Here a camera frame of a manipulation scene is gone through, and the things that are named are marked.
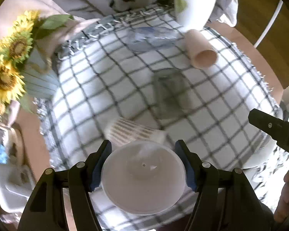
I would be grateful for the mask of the person's right hand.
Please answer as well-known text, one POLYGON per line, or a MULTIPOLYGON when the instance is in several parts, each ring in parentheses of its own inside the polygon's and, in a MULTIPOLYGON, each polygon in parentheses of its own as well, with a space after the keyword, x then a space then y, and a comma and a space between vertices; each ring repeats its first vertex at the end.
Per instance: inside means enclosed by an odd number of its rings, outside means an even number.
POLYGON ((285 174, 283 181, 285 182, 278 206, 274 212, 274 220, 277 223, 282 223, 289 216, 289 171, 285 174))

